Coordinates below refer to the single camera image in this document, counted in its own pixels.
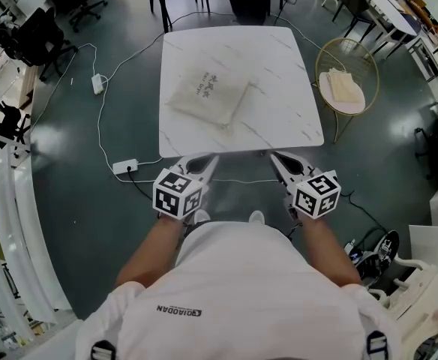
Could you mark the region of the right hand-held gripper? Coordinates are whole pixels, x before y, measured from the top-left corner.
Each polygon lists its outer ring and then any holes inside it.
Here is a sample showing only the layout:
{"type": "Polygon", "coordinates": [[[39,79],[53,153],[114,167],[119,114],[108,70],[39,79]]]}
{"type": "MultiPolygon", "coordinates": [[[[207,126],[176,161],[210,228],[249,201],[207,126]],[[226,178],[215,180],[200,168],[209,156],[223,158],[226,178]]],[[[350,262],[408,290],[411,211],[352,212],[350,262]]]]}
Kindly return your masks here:
{"type": "Polygon", "coordinates": [[[303,214],[316,220],[336,208],[341,186],[335,170],[318,174],[305,158],[286,151],[272,151],[270,162],[288,193],[283,203],[291,218],[303,214]]]}

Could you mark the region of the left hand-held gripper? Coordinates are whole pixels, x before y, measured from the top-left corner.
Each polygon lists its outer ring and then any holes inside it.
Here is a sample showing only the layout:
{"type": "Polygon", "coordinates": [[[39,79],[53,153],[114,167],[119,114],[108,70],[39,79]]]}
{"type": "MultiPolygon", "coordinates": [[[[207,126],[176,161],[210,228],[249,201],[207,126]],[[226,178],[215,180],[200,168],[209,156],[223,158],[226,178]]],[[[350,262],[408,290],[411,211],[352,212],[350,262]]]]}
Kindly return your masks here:
{"type": "Polygon", "coordinates": [[[160,216],[186,221],[206,204],[218,162],[218,154],[193,154],[163,169],[153,183],[152,208],[160,216]]]}

